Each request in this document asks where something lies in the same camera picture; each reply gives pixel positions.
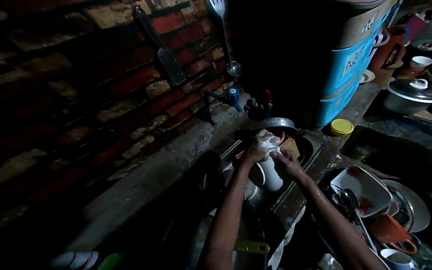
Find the forearm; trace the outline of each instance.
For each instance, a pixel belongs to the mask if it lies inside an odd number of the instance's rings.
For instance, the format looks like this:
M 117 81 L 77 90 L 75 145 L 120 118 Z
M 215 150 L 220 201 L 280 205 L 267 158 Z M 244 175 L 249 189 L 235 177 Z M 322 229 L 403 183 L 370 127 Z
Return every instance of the forearm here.
M 334 235 L 346 259 L 354 269 L 386 269 L 370 250 L 353 225 L 331 204 L 316 183 L 307 175 L 300 175 L 301 186 L 321 213 L 328 229 Z
M 203 265 L 198 265 L 200 269 L 232 268 L 232 251 L 240 226 L 244 188 L 248 183 L 249 170 L 252 165 L 250 162 L 243 161 L 236 169 L 204 244 L 201 257 Z

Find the orange mug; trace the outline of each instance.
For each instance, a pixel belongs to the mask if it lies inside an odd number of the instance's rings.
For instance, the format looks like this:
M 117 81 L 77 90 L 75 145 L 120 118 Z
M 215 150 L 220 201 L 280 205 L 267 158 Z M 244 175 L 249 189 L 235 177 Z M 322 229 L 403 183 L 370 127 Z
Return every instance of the orange mug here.
M 415 254 L 418 251 L 416 245 L 411 241 L 411 234 L 407 232 L 396 219 L 388 214 L 376 216 L 369 226 L 369 229 L 381 243 L 389 244 L 393 248 L 407 254 Z M 396 244 L 399 242 L 410 244 L 413 250 L 401 248 Z

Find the person's hand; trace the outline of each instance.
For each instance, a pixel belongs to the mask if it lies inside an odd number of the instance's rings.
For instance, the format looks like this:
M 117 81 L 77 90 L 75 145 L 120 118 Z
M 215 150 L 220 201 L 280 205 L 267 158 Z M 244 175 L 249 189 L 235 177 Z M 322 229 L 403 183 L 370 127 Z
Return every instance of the person's hand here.
M 278 152 L 272 152 L 270 155 L 281 162 L 283 162 L 286 165 L 287 171 L 301 182 L 301 184 L 305 184 L 304 181 L 306 180 L 306 172 L 301 167 L 300 162 L 298 161 L 296 155 L 292 150 L 286 149 L 281 147 L 280 149 L 281 153 Z
M 266 154 L 268 153 L 268 148 L 261 147 L 261 139 L 255 137 L 252 145 L 244 151 L 242 161 L 246 163 L 255 164 L 262 161 Z

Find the yellow lid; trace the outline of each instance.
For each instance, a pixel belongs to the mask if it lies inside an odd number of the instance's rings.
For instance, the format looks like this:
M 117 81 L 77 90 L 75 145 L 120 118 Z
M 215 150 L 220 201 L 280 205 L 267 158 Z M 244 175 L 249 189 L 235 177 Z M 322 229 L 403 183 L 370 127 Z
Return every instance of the yellow lid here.
M 339 118 L 331 122 L 331 129 L 341 134 L 348 134 L 353 132 L 354 126 L 350 121 Z

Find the hanging spatula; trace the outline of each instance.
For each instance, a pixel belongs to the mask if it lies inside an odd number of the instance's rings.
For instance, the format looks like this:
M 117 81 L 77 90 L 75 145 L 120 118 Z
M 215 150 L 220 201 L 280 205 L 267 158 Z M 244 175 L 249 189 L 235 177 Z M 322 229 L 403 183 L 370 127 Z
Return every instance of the hanging spatula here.
M 182 84 L 188 78 L 188 75 L 183 70 L 183 67 L 178 63 L 178 60 L 176 59 L 176 55 L 174 55 L 174 52 L 170 48 L 163 47 L 163 44 L 161 44 L 161 39 L 154 32 L 153 26 L 151 25 L 151 19 L 144 12 L 144 10 L 141 9 L 141 7 L 136 6 L 134 8 L 134 13 L 141 21 L 142 26 L 145 28 L 148 36 L 150 36 L 151 39 L 159 47 L 159 51 L 157 52 L 157 57 L 159 61 L 161 61 L 161 64 L 163 65 L 164 69 L 166 70 L 173 84 L 174 85 Z

